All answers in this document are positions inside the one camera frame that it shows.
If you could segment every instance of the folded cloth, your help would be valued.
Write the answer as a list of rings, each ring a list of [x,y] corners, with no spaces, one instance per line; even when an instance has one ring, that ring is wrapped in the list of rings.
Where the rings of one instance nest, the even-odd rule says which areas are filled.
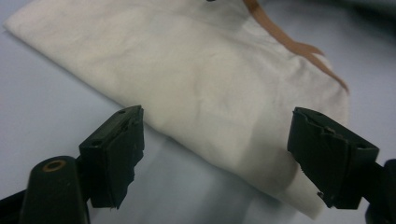
[[[317,188],[286,150],[292,110],[347,120],[347,87],[255,0],[35,0],[15,36],[208,162],[315,217]]]

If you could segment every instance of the black object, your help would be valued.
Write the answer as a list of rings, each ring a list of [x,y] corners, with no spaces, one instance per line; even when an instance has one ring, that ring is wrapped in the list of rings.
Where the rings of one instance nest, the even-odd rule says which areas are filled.
[[[80,146],[33,168],[28,188],[0,201],[0,223],[90,223],[86,202],[119,208],[143,157],[143,109],[122,109]]]
[[[396,223],[396,160],[375,163],[376,146],[317,111],[296,107],[288,151],[328,207],[357,209],[364,197],[367,223]]]

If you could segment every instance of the cream fabric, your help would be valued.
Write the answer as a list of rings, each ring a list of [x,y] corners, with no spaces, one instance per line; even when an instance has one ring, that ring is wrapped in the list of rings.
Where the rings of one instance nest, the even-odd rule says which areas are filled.
[[[347,91],[287,50],[238,0],[35,0],[5,24],[208,162],[315,217],[323,202],[287,152],[291,111],[342,124]]]

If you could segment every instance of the towel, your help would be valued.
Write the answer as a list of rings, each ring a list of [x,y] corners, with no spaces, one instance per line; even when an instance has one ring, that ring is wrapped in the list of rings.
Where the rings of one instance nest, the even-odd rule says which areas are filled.
[[[295,106],[347,122],[347,85],[255,0],[34,0],[5,27],[209,163],[314,218],[287,151]]]

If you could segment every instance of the gray table surface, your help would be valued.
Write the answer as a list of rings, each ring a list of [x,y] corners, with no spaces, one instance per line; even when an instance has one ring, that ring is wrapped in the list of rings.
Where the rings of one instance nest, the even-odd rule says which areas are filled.
[[[0,0],[0,22],[27,2]],[[291,37],[325,52],[351,91],[349,128],[381,148],[377,161],[396,158],[396,37],[321,1],[262,4]],[[121,107],[0,29],[4,198],[26,188],[40,161],[76,157],[78,145]],[[120,210],[90,208],[92,223],[364,223],[364,200],[358,211],[324,209],[314,221],[148,126],[145,138],[145,157]]]

